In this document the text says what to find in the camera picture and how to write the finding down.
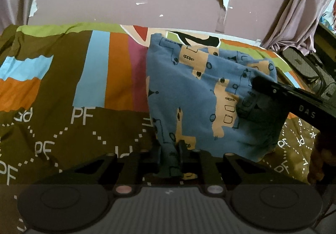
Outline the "person's right hand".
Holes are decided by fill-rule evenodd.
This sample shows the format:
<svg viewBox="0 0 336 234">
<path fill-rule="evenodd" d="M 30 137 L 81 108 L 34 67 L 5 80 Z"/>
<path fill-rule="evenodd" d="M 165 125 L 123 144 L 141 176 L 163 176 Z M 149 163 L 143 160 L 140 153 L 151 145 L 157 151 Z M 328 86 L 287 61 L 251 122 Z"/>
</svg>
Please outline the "person's right hand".
<svg viewBox="0 0 336 234">
<path fill-rule="evenodd" d="M 311 185 L 335 184 L 335 131 L 318 132 L 310 155 L 307 180 Z"/>
</svg>

